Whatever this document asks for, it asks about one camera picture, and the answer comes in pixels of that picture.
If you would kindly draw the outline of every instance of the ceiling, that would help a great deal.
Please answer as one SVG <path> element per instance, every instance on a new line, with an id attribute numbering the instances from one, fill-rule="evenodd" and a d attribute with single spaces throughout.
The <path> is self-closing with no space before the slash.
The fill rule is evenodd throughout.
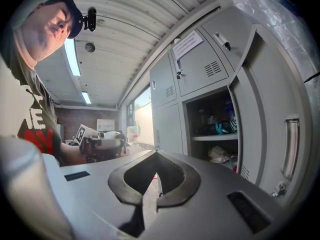
<path id="1" fill-rule="evenodd" d="M 95 7 L 96 30 L 75 38 L 81 77 L 70 76 L 64 47 L 35 67 L 56 102 L 83 106 L 81 91 L 93 106 L 115 107 L 140 66 L 161 38 L 207 0 L 74 0 L 85 16 Z M 95 51 L 85 50 L 93 43 Z"/>

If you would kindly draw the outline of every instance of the man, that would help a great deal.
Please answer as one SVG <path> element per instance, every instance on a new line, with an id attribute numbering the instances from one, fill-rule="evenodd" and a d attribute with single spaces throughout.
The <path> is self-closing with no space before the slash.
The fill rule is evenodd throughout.
<path id="1" fill-rule="evenodd" d="M 18 137 L 35 144 L 42 153 L 53 155 L 61 165 L 84 164 L 79 146 L 61 142 L 50 95 L 39 79 L 35 65 L 60 48 L 66 38 L 81 31 L 83 17 L 73 0 L 40 3 L 19 29 L 2 33 L 0 52 L 21 87 L 34 98 Z"/>

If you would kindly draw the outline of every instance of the open locker compartment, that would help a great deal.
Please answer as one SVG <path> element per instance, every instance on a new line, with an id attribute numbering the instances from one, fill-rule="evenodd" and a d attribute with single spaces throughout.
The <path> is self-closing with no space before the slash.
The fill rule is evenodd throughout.
<path id="1" fill-rule="evenodd" d="M 190 156 L 230 169 L 237 166 L 237 119 L 227 87 L 193 99 L 185 104 L 185 108 Z M 216 151 L 222 154 L 217 146 L 225 151 L 223 156 L 217 154 Z"/>

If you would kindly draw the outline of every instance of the window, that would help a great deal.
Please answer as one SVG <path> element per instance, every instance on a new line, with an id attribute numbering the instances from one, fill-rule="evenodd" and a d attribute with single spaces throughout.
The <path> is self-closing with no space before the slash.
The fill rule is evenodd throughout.
<path id="1" fill-rule="evenodd" d="M 148 85 L 128 106 L 127 126 L 138 126 L 138 142 L 154 145 L 152 122 L 151 89 Z"/>

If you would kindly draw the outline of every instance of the baseball cap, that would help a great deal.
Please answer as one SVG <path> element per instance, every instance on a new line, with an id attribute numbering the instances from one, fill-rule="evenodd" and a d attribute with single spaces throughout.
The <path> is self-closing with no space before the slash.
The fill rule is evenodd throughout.
<path id="1" fill-rule="evenodd" d="M 83 26 L 84 19 L 83 19 L 82 13 L 77 8 L 73 0 L 48 0 L 44 4 L 47 6 L 47 5 L 52 5 L 59 2 L 64 2 L 69 12 L 72 15 L 73 23 L 72 23 L 71 33 L 68 36 L 68 39 L 74 39 L 77 35 L 79 35 Z"/>

